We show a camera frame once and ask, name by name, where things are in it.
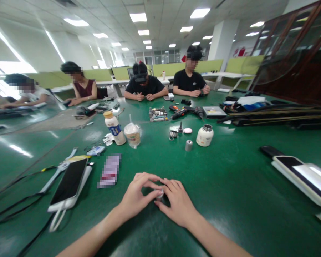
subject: bottle cap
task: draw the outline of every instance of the bottle cap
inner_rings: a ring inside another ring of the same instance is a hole
[[[108,112],[104,112],[103,113],[104,117],[107,118],[107,119],[110,119],[110,118],[113,118],[114,115],[111,111],[108,111]]]

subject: small tool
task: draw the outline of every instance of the small tool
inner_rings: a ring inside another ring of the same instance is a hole
[[[178,128],[178,133],[181,133],[181,134],[183,133],[182,122],[181,122],[181,125]]]

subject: pillar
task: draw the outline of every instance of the pillar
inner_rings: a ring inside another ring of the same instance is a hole
[[[223,59],[221,71],[224,71],[226,68],[238,25],[239,20],[224,20],[214,27],[208,61]]]

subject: ceiling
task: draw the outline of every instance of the ceiling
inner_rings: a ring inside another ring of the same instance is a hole
[[[283,14],[288,0],[72,0],[77,7],[64,7],[56,0],[0,0],[0,16],[50,32],[68,31],[79,36],[83,43],[96,42],[104,48],[113,48],[120,42],[131,52],[145,51],[143,40],[151,40],[153,50],[187,48],[193,42],[207,47],[211,40],[202,40],[213,34],[216,24],[225,19],[239,19],[236,41],[246,40],[251,24],[266,21]],[[202,19],[190,19],[197,8],[211,8]],[[133,23],[130,13],[146,13],[147,22]],[[83,19],[90,26],[74,27],[64,18]],[[181,27],[194,26],[191,32],[180,33]],[[138,30],[150,31],[140,36]],[[92,33],[105,33],[109,38],[98,39]]]

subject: smartphone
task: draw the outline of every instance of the smartphone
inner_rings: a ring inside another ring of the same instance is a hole
[[[88,159],[70,163],[51,200],[55,205],[77,195]]]

